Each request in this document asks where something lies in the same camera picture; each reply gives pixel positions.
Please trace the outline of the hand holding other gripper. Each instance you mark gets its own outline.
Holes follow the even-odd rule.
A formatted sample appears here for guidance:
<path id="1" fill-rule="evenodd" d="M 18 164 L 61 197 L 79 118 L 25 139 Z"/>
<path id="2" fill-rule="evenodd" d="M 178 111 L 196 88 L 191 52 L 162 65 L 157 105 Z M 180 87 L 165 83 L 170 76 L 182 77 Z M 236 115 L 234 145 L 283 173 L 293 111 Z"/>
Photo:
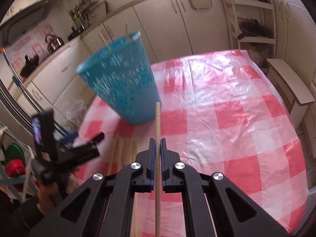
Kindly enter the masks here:
<path id="1" fill-rule="evenodd" d="M 48 185 L 41 185 L 38 192 L 37 207 L 44 215 L 51 213 L 56 207 L 55 202 L 51 199 L 52 196 L 59 191 L 56 183 L 50 183 Z"/>

